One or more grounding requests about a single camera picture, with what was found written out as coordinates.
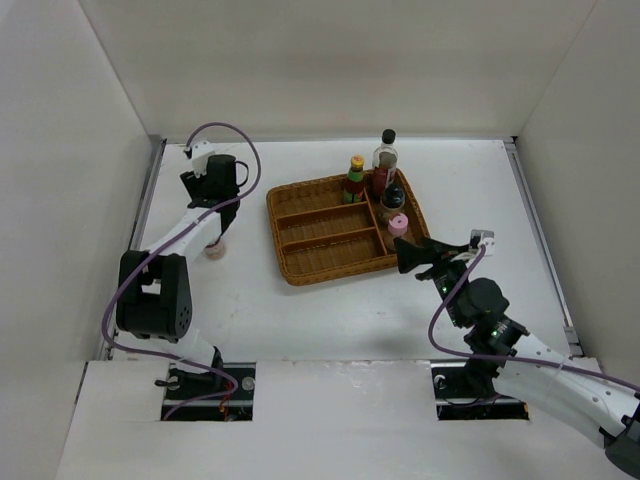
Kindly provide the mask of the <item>spice shaker pink lid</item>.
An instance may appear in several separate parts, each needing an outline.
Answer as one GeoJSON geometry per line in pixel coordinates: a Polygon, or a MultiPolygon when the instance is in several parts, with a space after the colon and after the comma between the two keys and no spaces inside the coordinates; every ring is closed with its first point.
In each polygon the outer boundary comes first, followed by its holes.
{"type": "Polygon", "coordinates": [[[385,247],[388,252],[395,252],[394,241],[397,238],[405,239],[409,231],[409,219],[404,213],[399,213],[388,220],[387,230],[384,236],[385,247]]]}

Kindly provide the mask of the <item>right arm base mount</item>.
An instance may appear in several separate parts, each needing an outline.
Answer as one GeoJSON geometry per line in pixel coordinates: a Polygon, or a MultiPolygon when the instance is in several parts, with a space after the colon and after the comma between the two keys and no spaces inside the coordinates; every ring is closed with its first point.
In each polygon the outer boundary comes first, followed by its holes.
{"type": "Polygon", "coordinates": [[[528,406],[498,394],[478,361],[437,360],[430,370],[440,421],[529,420],[528,406]]]}

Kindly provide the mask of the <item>dark sauce bottle black cap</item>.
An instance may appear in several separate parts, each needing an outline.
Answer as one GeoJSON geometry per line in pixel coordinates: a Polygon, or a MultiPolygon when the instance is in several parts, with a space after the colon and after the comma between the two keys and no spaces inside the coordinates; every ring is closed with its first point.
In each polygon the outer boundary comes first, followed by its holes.
{"type": "Polygon", "coordinates": [[[385,129],[381,135],[381,144],[373,153],[372,191],[377,198],[383,195],[395,177],[398,163],[395,140],[396,131],[385,129]]]}

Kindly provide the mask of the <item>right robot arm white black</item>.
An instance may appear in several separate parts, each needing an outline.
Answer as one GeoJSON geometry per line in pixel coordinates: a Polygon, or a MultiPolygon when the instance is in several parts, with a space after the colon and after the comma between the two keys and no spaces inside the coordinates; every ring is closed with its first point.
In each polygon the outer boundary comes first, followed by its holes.
{"type": "Polygon", "coordinates": [[[507,315],[509,302],[498,284],[471,276],[494,247],[489,231],[466,245],[429,238],[415,245],[394,241],[398,270],[434,283],[442,300],[438,314],[466,330],[463,380],[473,394],[507,396],[545,411],[604,451],[619,470],[639,476],[639,388],[628,381],[579,366],[548,347],[507,315]]]}

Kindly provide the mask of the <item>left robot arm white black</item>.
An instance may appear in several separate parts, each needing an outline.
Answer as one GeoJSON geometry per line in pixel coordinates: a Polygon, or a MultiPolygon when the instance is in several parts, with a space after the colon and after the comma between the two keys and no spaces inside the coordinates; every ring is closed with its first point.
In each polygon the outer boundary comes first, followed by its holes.
{"type": "Polygon", "coordinates": [[[116,325],[147,350],[186,360],[190,386],[206,399],[233,384],[224,379],[219,350],[192,326],[194,307],[189,266],[199,256],[224,252],[223,235],[236,218],[239,204],[227,204],[244,185],[237,180],[240,161],[214,154],[180,175],[190,202],[181,220],[145,250],[129,250],[120,260],[119,281],[148,264],[126,287],[116,306],[116,325]]]}

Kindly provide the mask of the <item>green bottle yellow cap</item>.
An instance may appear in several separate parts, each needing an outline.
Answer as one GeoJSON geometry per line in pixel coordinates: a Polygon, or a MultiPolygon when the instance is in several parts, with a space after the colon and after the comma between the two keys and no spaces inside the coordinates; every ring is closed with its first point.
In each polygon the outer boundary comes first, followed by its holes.
{"type": "Polygon", "coordinates": [[[345,204],[359,203],[364,196],[364,157],[354,155],[350,160],[350,168],[346,176],[343,201],[345,204]]]}

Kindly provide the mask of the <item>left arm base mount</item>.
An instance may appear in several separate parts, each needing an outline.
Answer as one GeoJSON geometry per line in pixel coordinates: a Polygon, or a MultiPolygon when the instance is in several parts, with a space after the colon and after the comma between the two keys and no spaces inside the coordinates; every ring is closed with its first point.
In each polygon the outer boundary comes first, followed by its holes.
{"type": "Polygon", "coordinates": [[[238,388],[227,391],[233,384],[208,372],[191,372],[171,364],[165,379],[154,384],[164,394],[160,419],[162,421],[242,422],[253,419],[256,392],[255,363],[226,363],[222,369],[233,377],[238,388]]]}

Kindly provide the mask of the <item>pepper grinder black top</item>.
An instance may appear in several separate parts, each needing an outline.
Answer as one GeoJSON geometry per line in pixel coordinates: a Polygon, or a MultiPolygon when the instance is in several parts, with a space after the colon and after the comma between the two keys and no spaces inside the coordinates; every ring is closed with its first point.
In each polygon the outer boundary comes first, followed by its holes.
{"type": "Polygon", "coordinates": [[[404,189],[392,183],[387,186],[380,198],[377,210],[379,223],[386,226],[389,220],[403,211],[406,195],[404,189]]]}

